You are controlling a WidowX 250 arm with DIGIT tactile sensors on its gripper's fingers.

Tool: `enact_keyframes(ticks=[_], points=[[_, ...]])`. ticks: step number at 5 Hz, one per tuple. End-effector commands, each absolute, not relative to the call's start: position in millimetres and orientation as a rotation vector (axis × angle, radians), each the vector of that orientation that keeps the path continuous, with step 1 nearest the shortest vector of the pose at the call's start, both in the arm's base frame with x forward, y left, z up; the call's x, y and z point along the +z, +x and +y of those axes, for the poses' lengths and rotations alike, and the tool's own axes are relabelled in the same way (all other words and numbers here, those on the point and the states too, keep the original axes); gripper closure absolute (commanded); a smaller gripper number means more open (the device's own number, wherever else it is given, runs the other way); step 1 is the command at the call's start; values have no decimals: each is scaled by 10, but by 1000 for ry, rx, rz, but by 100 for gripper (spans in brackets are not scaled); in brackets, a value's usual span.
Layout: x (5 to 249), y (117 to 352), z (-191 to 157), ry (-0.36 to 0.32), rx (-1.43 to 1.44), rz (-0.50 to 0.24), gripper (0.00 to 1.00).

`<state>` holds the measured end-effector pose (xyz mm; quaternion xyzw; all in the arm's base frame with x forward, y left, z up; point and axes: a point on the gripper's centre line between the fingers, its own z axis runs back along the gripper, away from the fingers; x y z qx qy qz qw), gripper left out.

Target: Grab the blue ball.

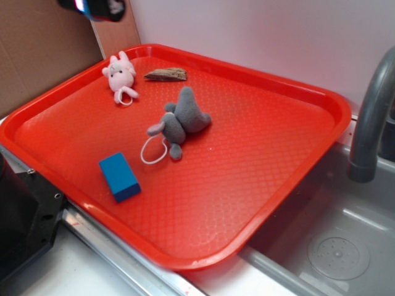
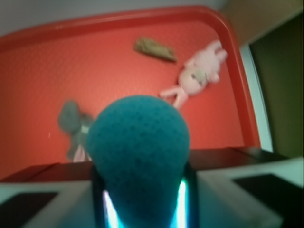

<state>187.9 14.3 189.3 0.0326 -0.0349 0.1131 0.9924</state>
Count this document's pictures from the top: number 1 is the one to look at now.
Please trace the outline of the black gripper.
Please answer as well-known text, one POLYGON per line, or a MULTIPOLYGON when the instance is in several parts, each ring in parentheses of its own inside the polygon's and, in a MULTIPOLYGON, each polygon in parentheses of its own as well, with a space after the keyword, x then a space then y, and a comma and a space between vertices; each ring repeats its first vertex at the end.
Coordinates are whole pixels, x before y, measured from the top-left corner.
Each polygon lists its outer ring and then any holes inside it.
MULTIPOLYGON (((87 0, 95 22, 119 22, 126 12, 126 3, 123 0, 87 0)), ((57 3, 64 9, 77 12, 74 0, 58 0, 57 3)))

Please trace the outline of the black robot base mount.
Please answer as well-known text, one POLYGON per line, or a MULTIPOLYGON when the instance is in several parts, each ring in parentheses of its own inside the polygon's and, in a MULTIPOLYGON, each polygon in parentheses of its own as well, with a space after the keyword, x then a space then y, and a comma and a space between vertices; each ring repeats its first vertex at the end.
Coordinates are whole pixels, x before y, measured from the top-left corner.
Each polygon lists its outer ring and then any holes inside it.
POLYGON ((1 156, 1 282, 53 245, 66 198, 38 172, 16 173, 1 156))

